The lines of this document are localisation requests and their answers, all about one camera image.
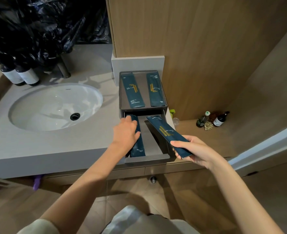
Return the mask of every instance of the toiletry kit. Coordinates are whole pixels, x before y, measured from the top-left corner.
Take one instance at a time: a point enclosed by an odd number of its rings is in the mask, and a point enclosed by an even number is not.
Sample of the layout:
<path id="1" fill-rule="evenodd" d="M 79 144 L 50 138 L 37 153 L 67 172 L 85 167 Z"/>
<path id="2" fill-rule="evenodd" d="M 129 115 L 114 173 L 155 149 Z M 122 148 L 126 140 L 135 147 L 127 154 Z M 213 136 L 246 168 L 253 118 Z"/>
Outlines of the toiletry kit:
<path id="1" fill-rule="evenodd" d="M 125 157 L 126 165 L 149 165 L 176 159 L 170 141 L 187 140 L 166 122 L 168 105 L 157 71 L 120 72 L 119 107 L 121 117 L 130 115 L 137 121 L 136 131 L 141 132 Z M 181 157 L 191 155 L 181 148 L 175 150 Z"/>

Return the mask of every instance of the dark blue packet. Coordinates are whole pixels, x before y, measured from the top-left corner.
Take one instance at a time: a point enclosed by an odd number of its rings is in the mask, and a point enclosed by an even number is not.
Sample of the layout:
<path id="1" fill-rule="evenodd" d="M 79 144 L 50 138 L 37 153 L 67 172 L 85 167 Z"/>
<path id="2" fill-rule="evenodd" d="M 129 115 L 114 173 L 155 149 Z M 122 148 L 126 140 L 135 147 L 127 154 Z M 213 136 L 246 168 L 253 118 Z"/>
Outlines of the dark blue packet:
<path id="1" fill-rule="evenodd" d="M 130 117 L 132 118 L 132 121 L 136 120 L 137 121 L 137 127 L 136 127 L 136 131 L 140 131 L 140 126 L 139 126 L 139 121 L 138 121 L 138 117 L 135 115 L 130 115 Z M 142 156 L 146 156 L 145 152 L 144 152 L 144 143 L 143 143 L 143 139 L 141 137 L 141 134 L 139 136 L 139 139 L 137 140 L 137 142 L 135 143 L 134 147 L 132 148 L 132 150 L 130 151 L 130 157 L 142 157 Z"/>
<path id="2" fill-rule="evenodd" d="M 149 88 L 150 104 L 153 107 L 165 106 L 165 100 L 162 92 L 160 76 L 157 72 L 148 73 L 147 82 Z"/>
<path id="3" fill-rule="evenodd" d="M 149 116 L 147 117 L 148 121 L 157 129 L 158 132 L 169 142 L 172 140 L 179 140 L 184 142 L 189 142 L 185 137 L 179 134 L 176 130 L 174 130 L 165 120 L 163 120 L 160 116 Z M 173 148 L 176 152 L 181 156 L 181 158 L 189 157 L 192 155 L 188 150 L 184 148 Z"/>
<path id="4" fill-rule="evenodd" d="M 128 102 L 130 104 L 130 108 L 145 107 L 146 105 L 143 101 L 143 98 L 141 97 L 134 74 L 123 74 L 121 78 L 126 91 Z"/>

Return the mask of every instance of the person's left hand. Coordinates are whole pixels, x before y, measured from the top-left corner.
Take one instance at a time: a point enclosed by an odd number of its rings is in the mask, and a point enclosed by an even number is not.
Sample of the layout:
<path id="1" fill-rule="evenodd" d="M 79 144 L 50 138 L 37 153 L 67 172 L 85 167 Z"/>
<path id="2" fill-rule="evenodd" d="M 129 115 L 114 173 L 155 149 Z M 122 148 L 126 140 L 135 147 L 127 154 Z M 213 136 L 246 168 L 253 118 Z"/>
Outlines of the person's left hand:
<path id="1" fill-rule="evenodd" d="M 134 146 L 140 136 L 136 131 L 137 121 L 132 121 L 130 116 L 121 118 L 120 123 L 113 127 L 113 144 L 125 149 L 126 152 Z"/>

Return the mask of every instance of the white sink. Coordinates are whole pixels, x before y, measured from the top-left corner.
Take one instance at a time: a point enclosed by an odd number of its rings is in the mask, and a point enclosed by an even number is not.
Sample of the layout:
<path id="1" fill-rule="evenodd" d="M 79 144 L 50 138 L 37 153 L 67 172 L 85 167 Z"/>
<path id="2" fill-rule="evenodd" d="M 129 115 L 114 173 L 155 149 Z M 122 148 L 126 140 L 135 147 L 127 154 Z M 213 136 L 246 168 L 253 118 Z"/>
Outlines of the white sink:
<path id="1" fill-rule="evenodd" d="M 102 105 L 98 89 L 66 83 L 47 86 L 19 98 L 9 110 L 10 122 L 31 131 L 59 130 L 95 114 Z"/>

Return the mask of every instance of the purple object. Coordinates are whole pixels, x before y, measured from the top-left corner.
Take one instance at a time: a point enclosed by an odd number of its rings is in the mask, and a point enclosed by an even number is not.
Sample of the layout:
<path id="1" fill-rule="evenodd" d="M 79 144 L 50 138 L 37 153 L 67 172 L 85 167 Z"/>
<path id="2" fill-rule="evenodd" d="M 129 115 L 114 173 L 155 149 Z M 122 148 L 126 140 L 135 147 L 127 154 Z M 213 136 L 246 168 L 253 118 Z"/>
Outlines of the purple object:
<path id="1" fill-rule="evenodd" d="M 43 175 L 36 175 L 34 176 L 34 184 L 33 184 L 33 190 L 36 191 L 39 189 L 41 184 L 41 178 Z"/>

